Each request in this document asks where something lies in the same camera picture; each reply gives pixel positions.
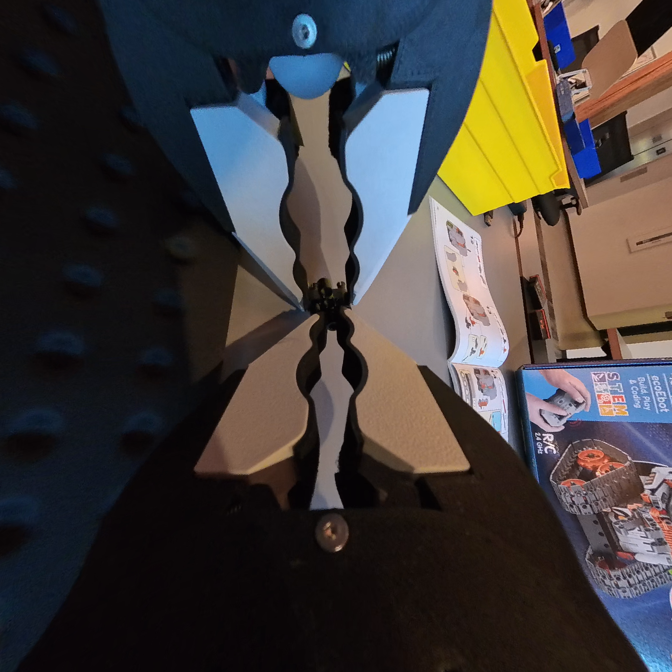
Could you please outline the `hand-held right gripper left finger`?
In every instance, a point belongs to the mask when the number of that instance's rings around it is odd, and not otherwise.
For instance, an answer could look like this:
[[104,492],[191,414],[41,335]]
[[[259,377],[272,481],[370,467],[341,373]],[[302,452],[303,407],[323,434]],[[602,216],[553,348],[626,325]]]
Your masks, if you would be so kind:
[[252,362],[194,468],[203,478],[264,485],[282,509],[306,509],[320,435],[310,395],[321,377],[324,316],[312,315]]

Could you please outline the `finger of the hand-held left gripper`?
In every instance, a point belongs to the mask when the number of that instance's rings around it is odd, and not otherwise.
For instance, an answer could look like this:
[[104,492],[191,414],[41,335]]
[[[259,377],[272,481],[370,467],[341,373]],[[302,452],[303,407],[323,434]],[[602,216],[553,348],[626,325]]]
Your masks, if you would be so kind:
[[190,110],[231,219],[236,240],[299,308],[307,273],[290,196],[298,157],[289,100],[272,109],[268,93],[240,93],[231,104]]
[[343,121],[341,173],[355,206],[349,240],[353,275],[348,281],[357,305],[405,230],[429,90],[367,87]]

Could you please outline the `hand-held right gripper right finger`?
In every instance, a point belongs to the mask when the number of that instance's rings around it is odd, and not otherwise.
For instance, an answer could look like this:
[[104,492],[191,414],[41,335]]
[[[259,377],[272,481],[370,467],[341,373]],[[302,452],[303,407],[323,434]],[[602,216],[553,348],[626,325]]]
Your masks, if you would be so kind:
[[417,482],[470,464],[418,364],[353,310],[340,310],[342,373],[352,387],[336,485],[346,508],[412,505]]

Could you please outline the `grey beam with black pins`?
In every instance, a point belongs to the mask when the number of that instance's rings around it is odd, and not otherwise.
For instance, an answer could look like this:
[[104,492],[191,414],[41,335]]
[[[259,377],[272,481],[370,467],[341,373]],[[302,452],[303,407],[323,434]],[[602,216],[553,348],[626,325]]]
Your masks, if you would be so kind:
[[338,281],[333,287],[329,279],[321,278],[309,286],[307,298],[311,313],[327,313],[351,306],[350,293],[344,281]]

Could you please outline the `grey desk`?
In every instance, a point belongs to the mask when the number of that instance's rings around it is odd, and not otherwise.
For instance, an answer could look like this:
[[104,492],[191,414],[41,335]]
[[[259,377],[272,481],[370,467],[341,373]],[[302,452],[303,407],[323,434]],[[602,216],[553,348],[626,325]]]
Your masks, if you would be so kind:
[[[530,201],[523,228],[508,207],[494,211],[491,226],[487,226],[482,215],[470,216],[441,180],[434,180],[355,311],[416,362],[452,384],[448,357],[454,347],[454,324],[435,263],[430,197],[482,237],[486,279],[510,344],[502,367],[513,398],[508,442],[524,456],[515,372],[529,364],[532,356],[520,277],[542,274]],[[234,289],[220,380],[252,362],[305,320],[243,248]]]

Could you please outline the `open instruction booklet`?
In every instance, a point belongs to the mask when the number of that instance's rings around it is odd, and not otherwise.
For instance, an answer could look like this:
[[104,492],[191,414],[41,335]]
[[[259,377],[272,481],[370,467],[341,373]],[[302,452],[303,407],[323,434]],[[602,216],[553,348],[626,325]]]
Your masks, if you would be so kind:
[[510,404],[501,365],[509,339],[491,296],[479,233],[429,199],[437,268],[455,326],[448,368],[455,391],[505,440]]

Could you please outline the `yellow plastic bin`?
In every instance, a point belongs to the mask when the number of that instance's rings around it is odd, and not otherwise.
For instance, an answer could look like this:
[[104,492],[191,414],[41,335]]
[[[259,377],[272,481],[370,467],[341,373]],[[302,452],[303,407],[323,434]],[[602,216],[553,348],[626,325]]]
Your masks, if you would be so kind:
[[538,38],[525,1],[493,1],[474,96],[438,172],[474,216],[570,186]]

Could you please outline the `blue robot kit box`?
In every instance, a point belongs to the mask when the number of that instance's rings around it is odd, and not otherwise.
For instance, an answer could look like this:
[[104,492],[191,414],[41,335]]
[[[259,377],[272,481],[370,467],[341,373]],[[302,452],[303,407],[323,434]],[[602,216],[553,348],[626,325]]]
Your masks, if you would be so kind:
[[671,670],[671,359],[527,365],[525,450],[579,563],[650,671]]

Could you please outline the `black dimpled edge pad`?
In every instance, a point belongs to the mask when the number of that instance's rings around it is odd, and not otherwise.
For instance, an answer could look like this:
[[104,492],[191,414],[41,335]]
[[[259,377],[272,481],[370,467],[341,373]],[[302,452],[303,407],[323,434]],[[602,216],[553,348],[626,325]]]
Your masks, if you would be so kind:
[[134,109],[97,3],[2,1],[2,671],[217,385],[237,257]]

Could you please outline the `blue plastic bin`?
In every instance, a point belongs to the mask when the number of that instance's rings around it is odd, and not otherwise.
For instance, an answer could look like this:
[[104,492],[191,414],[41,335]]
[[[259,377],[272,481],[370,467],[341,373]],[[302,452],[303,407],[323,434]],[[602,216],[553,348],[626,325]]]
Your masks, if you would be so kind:
[[575,61],[576,54],[563,2],[541,1],[540,8],[551,55],[556,59],[558,70],[566,69]]
[[573,117],[563,124],[570,154],[581,179],[589,180],[601,173],[601,165],[589,119],[577,122]]

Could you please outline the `tilted board on stand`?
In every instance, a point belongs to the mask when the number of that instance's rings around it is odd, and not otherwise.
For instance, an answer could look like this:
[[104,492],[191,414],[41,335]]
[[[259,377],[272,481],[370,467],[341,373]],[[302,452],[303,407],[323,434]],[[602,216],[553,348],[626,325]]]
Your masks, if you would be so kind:
[[616,83],[635,63],[638,52],[626,20],[618,21],[591,49],[582,61],[592,87],[589,101],[594,102]]

